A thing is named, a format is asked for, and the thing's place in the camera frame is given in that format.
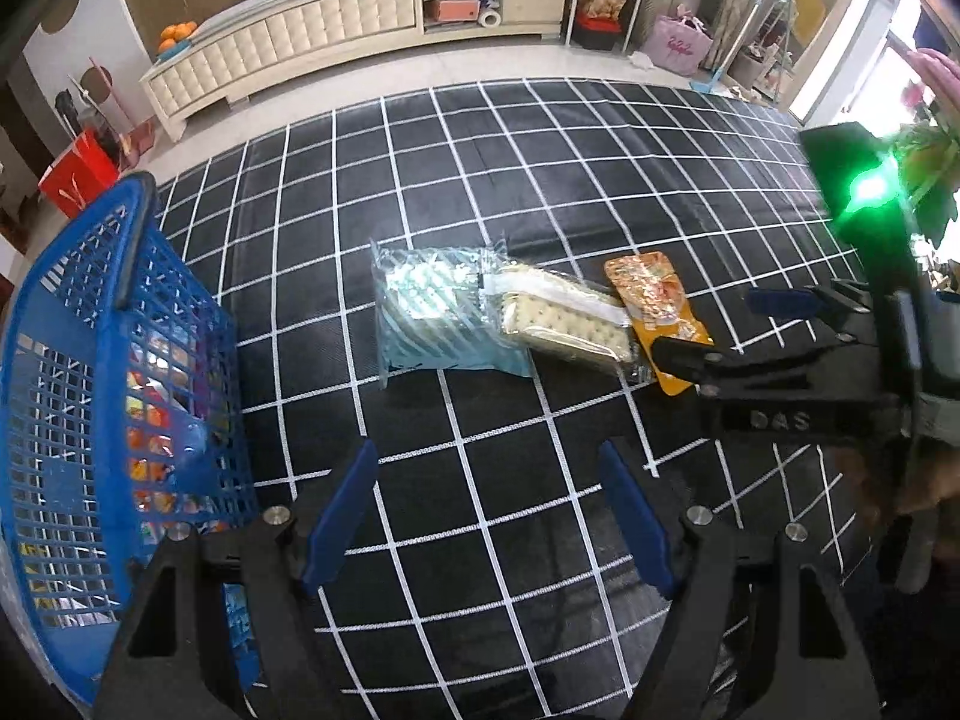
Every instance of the cracker package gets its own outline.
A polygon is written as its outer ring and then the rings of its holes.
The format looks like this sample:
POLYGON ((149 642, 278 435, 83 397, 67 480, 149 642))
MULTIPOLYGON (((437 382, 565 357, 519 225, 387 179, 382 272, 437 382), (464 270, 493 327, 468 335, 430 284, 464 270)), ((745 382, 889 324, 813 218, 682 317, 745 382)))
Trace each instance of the cracker package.
POLYGON ((647 383, 640 346, 623 304, 578 281, 507 262, 484 277, 490 315, 504 338, 647 383))
MULTIPOLYGON (((666 255, 653 251, 608 260, 604 271, 623 299, 648 357, 650 346, 660 337, 713 343, 707 328, 693 316, 680 277, 666 255)), ((653 368, 668 395, 679 395, 690 386, 656 365, 653 368)))

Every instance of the human hand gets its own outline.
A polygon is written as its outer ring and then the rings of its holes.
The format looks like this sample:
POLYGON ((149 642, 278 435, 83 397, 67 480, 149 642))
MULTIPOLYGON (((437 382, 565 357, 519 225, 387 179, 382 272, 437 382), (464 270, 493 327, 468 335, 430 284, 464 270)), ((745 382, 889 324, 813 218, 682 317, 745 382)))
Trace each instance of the human hand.
POLYGON ((840 472, 856 489, 857 515, 868 531, 889 524, 894 517, 947 503, 942 507, 933 556, 960 560, 960 449, 938 443, 920 454, 911 484, 897 491, 870 473, 859 450, 838 448, 832 454, 840 472))

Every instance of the orange snack bag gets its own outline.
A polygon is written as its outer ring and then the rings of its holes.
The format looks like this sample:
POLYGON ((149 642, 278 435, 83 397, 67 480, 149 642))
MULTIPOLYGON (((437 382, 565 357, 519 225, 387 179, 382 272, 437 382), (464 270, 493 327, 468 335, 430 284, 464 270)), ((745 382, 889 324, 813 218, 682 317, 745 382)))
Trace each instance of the orange snack bag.
MULTIPOLYGON (((627 306, 647 357, 650 357, 651 345, 660 337, 683 338, 712 346, 713 338, 693 316, 680 277, 666 255, 652 251, 608 260, 604 271, 627 306)), ((656 365, 653 368, 666 394, 679 395, 690 387, 690 382, 664 373, 656 365)))

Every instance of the metal screw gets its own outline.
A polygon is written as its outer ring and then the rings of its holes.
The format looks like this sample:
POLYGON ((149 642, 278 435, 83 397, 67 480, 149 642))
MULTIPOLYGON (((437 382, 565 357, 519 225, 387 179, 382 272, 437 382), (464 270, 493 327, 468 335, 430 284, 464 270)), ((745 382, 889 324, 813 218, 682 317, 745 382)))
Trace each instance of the metal screw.
POLYGON ((795 541, 798 544, 806 541, 806 537, 809 536, 806 528, 803 527, 803 525, 800 525, 799 522, 791 522, 784 528, 784 533, 786 533, 786 538, 789 538, 790 541, 795 541))
POLYGON ((713 522, 713 512, 706 506, 691 506, 686 510, 686 518, 694 525, 709 525, 713 522))
POLYGON ((187 538, 190 535, 190 531, 193 528, 190 527, 189 522, 175 522, 169 528, 167 528, 167 538, 170 541, 183 541, 184 538, 187 538))
POLYGON ((290 521, 290 509, 285 506, 271 506, 263 512, 263 521, 268 525, 284 525, 290 521))

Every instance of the snack package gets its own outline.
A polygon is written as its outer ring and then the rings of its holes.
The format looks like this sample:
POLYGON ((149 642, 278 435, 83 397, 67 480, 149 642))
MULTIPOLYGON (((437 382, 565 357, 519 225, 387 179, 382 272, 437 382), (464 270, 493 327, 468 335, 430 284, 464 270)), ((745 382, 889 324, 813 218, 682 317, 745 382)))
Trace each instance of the snack package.
POLYGON ((649 374, 630 314, 611 295, 561 274, 509 262, 484 278, 491 315, 505 338, 631 380, 649 374))
POLYGON ((482 275, 495 248, 394 250, 372 244, 376 345, 381 386, 397 370, 502 370, 533 375, 526 349, 488 321, 482 275))
MULTIPOLYGON (((693 316, 680 277, 661 252, 608 260, 604 271, 623 298, 648 357, 651 344, 661 336, 713 343, 707 328, 693 316)), ((690 386, 690 382, 664 373, 656 365, 654 372, 668 395, 679 395, 690 386)))
POLYGON ((589 19, 608 19, 615 22, 627 0, 580 0, 579 11, 589 19))

